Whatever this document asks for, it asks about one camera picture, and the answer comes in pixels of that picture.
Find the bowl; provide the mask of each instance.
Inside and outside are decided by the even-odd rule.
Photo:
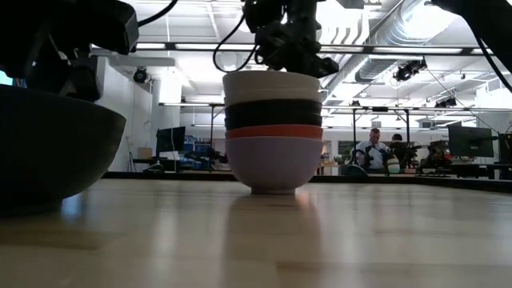
[[[239,71],[222,78],[226,96],[239,91],[255,89],[307,89],[318,90],[320,81],[304,74],[280,71]]]
[[[244,102],[253,102],[273,99],[304,99],[315,102],[322,100],[322,94],[317,89],[257,89],[240,90],[224,97],[226,106],[232,106]]]
[[[299,137],[322,140],[323,129],[312,125],[252,126],[226,132],[226,139],[244,137]]]
[[[313,177],[320,163],[321,140],[252,137],[226,140],[234,176],[255,194],[293,194]]]
[[[59,204],[107,171],[123,116],[40,91],[0,85],[0,95],[0,213]]]
[[[243,102],[228,106],[224,109],[226,117],[244,115],[246,113],[268,114],[283,111],[320,114],[322,104],[320,102],[304,99],[273,99],[254,102]]]
[[[224,123],[228,131],[243,127],[283,124],[322,126],[322,116],[320,114],[288,111],[265,114],[245,113],[236,117],[227,117],[224,119]]]

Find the computer monitor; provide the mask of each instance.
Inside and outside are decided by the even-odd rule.
[[[9,85],[9,86],[13,85],[13,79],[7,77],[7,75],[1,70],[0,70],[0,84]]]
[[[512,164],[512,134],[500,134],[499,136],[499,162]]]
[[[487,128],[448,126],[450,154],[467,157],[494,157],[493,135]]]
[[[185,127],[168,128],[157,131],[157,157],[160,152],[183,151]]]

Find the white bowl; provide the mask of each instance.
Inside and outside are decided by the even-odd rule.
[[[292,194],[313,177],[320,164],[322,141],[292,137],[226,140],[234,176],[258,194]]]
[[[226,106],[252,102],[259,100],[274,99],[304,99],[320,102],[322,94],[318,90],[305,89],[257,89],[257,90],[240,90],[224,97]]]
[[[240,90],[255,89],[306,89],[318,90],[320,81],[304,74],[279,71],[239,71],[222,78],[226,96]]]

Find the fluorescent light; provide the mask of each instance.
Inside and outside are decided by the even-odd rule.
[[[489,54],[492,54],[493,51],[491,51],[489,48],[486,49],[487,50],[487,53]],[[473,51],[471,51],[472,54],[480,54],[480,55],[483,55],[483,51],[482,49],[473,49]]]
[[[192,124],[191,125],[192,127],[212,127],[211,124]],[[213,127],[224,127],[224,125],[220,125],[220,124],[213,124]]]
[[[164,43],[137,43],[137,49],[162,49],[166,48]]]
[[[448,123],[444,123],[444,124],[441,124],[441,125],[437,125],[436,127],[446,127],[448,125],[452,125],[452,124],[455,124],[457,122],[466,122],[466,121],[470,121],[470,120],[473,120],[473,119],[476,119],[476,117],[469,117],[469,118],[465,118],[465,119],[461,119],[461,120],[455,120],[455,121],[452,121],[452,122],[448,122]]]
[[[363,47],[355,46],[336,46],[336,45],[322,45],[320,53],[360,53]]]
[[[352,110],[352,109],[362,109],[360,106],[322,106],[323,109],[338,109],[338,110]]]
[[[460,54],[462,48],[438,48],[438,47],[375,47],[375,53],[415,53],[415,54]]]
[[[208,107],[208,103],[159,103],[160,106]]]
[[[368,55],[370,59],[400,59],[400,60],[423,60],[423,56],[407,56],[407,55]]]
[[[209,43],[183,43],[176,44],[178,50],[215,50],[218,44]],[[222,44],[219,51],[225,50],[243,50],[251,51],[254,48],[254,44]]]

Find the table surface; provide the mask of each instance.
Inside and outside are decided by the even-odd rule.
[[[429,186],[101,180],[0,219],[0,286],[510,287],[512,197]]]
[[[478,167],[489,167],[489,168],[493,168],[493,167],[497,167],[497,168],[507,168],[507,167],[512,167],[512,164],[451,164],[451,166],[455,166],[455,167],[464,167],[464,166],[478,166]]]

